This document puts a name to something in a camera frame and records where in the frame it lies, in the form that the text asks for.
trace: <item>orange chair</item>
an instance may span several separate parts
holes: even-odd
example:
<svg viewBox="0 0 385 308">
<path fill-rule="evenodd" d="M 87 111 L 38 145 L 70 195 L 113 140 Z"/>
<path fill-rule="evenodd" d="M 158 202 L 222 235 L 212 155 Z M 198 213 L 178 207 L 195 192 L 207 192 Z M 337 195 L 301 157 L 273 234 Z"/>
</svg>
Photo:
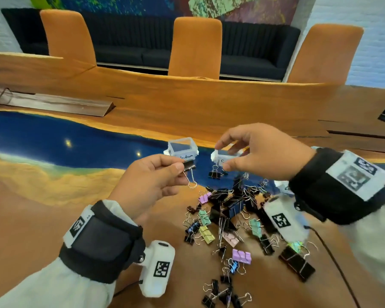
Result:
<svg viewBox="0 0 385 308">
<path fill-rule="evenodd" d="M 345 84 L 363 28 L 317 24 L 309 30 L 288 76 L 288 83 Z"/>
<path fill-rule="evenodd" d="M 71 10 L 41 10 L 50 56 L 97 65 L 96 54 L 82 15 Z"/>
<path fill-rule="evenodd" d="M 168 75 L 220 78 L 222 47 L 221 21 L 213 18 L 178 17 Z"/>
</svg>

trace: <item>black wristband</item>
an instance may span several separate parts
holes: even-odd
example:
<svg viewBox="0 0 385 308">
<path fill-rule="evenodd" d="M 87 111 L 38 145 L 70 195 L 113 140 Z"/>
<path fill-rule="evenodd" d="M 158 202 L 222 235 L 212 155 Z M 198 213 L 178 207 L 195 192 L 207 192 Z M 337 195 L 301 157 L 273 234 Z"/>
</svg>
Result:
<svg viewBox="0 0 385 308">
<path fill-rule="evenodd" d="M 339 225 L 358 221 L 385 204 L 385 187 L 368 201 L 344 187 L 326 170 L 342 153 L 319 148 L 314 157 L 289 181 L 289 188 L 310 208 Z"/>
<path fill-rule="evenodd" d="M 59 257 L 75 273 L 101 283 L 113 283 L 124 269 L 138 262 L 145 250 L 142 228 L 109 211 L 102 201 L 92 206 L 94 216 Z"/>
</svg>

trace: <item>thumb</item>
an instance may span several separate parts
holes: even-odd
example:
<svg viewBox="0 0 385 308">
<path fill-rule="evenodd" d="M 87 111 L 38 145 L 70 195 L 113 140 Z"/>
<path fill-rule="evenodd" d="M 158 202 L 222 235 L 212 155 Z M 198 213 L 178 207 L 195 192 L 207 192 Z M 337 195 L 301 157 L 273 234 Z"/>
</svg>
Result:
<svg viewBox="0 0 385 308">
<path fill-rule="evenodd" d="M 242 157 L 232 158 L 224 162 L 222 167 L 226 172 L 230 172 L 230 171 L 250 172 L 251 155 L 249 154 Z"/>
<path fill-rule="evenodd" d="M 160 188 L 164 188 L 172 179 L 180 175 L 182 171 L 184 171 L 184 164 L 181 162 L 174 163 L 155 171 L 154 176 L 156 179 L 156 185 Z"/>
</svg>

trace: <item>white sleeve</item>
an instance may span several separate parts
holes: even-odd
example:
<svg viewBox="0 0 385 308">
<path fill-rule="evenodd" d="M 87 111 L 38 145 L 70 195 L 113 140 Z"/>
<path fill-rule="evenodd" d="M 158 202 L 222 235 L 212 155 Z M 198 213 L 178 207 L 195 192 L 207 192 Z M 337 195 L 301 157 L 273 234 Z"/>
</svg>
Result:
<svg viewBox="0 0 385 308">
<path fill-rule="evenodd" d="M 114 215 L 136 225 L 117 202 L 103 202 Z M 0 308 L 105 308 L 113 299 L 114 288 L 115 282 L 92 281 L 76 274 L 57 258 L 0 297 Z"/>
<path fill-rule="evenodd" d="M 385 285 L 385 205 L 340 229 L 350 240 L 356 259 Z"/>
</svg>

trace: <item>hand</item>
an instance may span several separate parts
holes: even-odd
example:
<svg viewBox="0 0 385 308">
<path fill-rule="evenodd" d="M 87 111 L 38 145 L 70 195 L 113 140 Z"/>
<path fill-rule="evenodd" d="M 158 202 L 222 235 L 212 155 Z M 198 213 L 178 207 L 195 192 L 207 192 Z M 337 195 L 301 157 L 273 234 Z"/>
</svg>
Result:
<svg viewBox="0 0 385 308">
<path fill-rule="evenodd" d="M 225 171 L 243 171 L 274 180 L 290 180 L 315 155 L 315 150 L 275 127 L 256 123 L 229 129 L 216 143 L 220 150 L 237 141 L 229 153 L 244 149 L 242 156 L 224 163 Z"/>
<path fill-rule="evenodd" d="M 181 158 L 163 154 L 134 161 L 108 199 L 117 201 L 134 220 L 162 197 L 176 195 L 177 186 L 188 185 L 182 162 Z"/>
</svg>

